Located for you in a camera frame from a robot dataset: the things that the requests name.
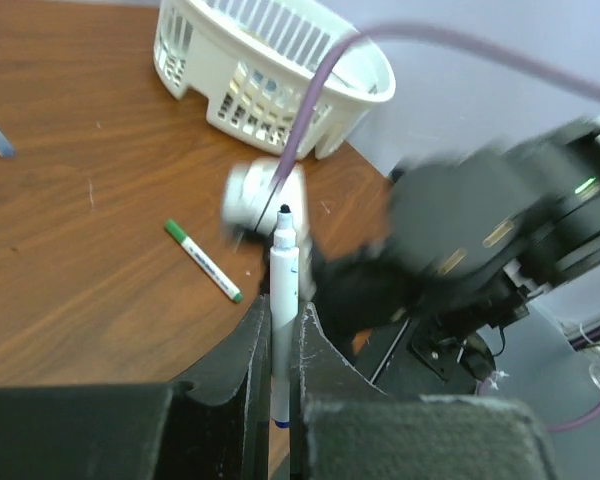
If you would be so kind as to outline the white blue marker pen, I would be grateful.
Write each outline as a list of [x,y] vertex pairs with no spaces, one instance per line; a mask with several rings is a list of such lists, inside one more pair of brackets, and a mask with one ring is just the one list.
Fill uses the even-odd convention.
[[292,212],[286,204],[277,213],[269,267],[272,321],[270,415],[277,427],[288,428],[293,323],[299,309],[299,248]]

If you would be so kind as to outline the white green marker pen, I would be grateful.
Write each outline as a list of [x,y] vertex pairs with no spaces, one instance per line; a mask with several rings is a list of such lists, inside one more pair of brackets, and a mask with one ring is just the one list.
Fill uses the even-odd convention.
[[229,299],[242,301],[241,290],[173,219],[168,219],[164,228]]

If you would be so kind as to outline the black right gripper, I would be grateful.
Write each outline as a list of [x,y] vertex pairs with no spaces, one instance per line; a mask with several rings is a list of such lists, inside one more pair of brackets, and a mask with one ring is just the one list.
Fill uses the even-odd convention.
[[385,240],[314,267],[327,338],[348,348],[401,314],[441,320],[446,336],[463,337],[553,287],[556,261],[540,237],[557,212],[559,174],[560,151],[549,144],[400,164]]

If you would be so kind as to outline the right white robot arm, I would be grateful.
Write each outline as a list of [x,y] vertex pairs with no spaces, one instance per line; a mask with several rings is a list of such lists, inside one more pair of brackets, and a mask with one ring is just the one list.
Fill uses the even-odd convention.
[[390,178],[387,237],[314,267],[334,342],[404,315],[438,343],[462,340],[523,316],[536,288],[600,264],[600,120],[399,165]]

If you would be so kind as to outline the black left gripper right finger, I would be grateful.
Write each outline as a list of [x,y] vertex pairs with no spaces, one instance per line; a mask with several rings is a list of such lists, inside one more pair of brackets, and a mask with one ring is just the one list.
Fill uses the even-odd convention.
[[324,335],[306,303],[294,324],[293,479],[557,479],[547,432],[522,403],[416,395],[372,385]]

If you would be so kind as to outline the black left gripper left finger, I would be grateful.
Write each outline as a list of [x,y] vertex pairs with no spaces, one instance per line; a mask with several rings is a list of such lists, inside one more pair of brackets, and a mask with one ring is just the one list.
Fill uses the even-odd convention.
[[0,479],[264,479],[271,316],[159,383],[0,388]]

